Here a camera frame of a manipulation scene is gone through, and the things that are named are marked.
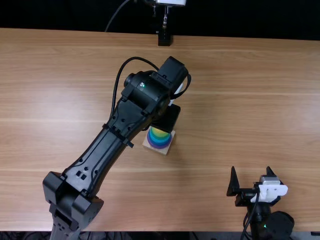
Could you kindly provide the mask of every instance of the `wooden base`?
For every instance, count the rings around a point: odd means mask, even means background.
[[[149,144],[149,142],[148,142],[147,135],[148,135],[149,130],[150,130],[150,127],[149,127],[149,129],[148,129],[148,131],[147,131],[147,134],[146,134],[146,136],[145,136],[145,138],[144,138],[144,141],[143,141],[142,145],[143,145],[144,147],[146,147],[146,148],[148,148],[148,149],[151,149],[151,150],[153,150],[153,151],[156,151],[156,152],[158,152],[158,153],[160,153],[160,154],[167,155],[167,154],[168,154],[168,151],[169,151],[169,148],[170,148],[170,146],[171,146],[171,143],[172,143],[172,141],[174,140],[174,136],[175,136],[176,132],[175,132],[174,130],[171,132],[172,139],[171,139],[171,142],[170,142],[170,144],[169,144],[168,146],[166,146],[165,148],[158,149],[158,148],[155,148],[155,147],[151,146],[151,145]]]

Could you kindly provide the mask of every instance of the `wooden table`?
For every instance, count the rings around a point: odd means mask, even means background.
[[[0,29],[0,230],[49,231],[42,180],[62,172],[108,119],[121,64],[192,74],[167,156],[141,132],[107,174],[92,231],[241,231],[226,197],[231,166],[251,187],[271,166],[288,185],[272,208],[320,231],[320,43],[316,41]],[[130,63],[121,77],[150,70]]]

